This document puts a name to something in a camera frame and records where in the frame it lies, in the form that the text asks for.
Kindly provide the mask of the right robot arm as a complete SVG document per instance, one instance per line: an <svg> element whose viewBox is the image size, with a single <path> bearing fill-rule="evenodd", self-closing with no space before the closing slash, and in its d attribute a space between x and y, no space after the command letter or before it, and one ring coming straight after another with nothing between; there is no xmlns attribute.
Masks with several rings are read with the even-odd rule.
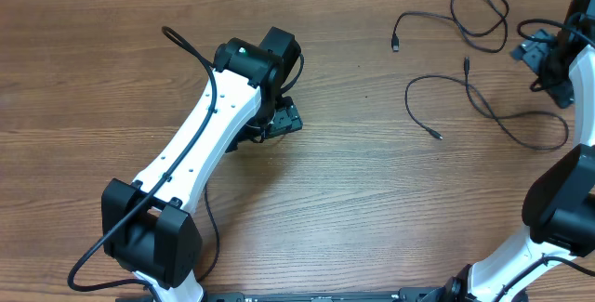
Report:
<svg viewBox="0 0 595 302"><path fill-rule="evenodd" d="M590 275L575 259L594 250L594 0L571 0L557 34L527 35L512 53L536 74L561 108L574 106L574 147L529 189L522 228L489 257L467 265L442 287L403 288L401 301L525 301L526 288L564 264Z"/></svg>

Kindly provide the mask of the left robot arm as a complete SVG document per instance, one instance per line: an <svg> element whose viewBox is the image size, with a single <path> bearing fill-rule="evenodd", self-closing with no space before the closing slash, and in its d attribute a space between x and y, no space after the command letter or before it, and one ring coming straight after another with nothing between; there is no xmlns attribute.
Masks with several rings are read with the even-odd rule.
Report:
<svg viewBox="0 0 595 302"><path fill-rule="evenodd" d="M202 238L192 215L222 156L242 141L298 131L303 123L287 91L304 57L295 36L269 29L259 45L238 38L200 58L208 83L162 152L132 182L113 179L101 196L107 256L132 272L146 301L202 301L194 268Z"/></svg>

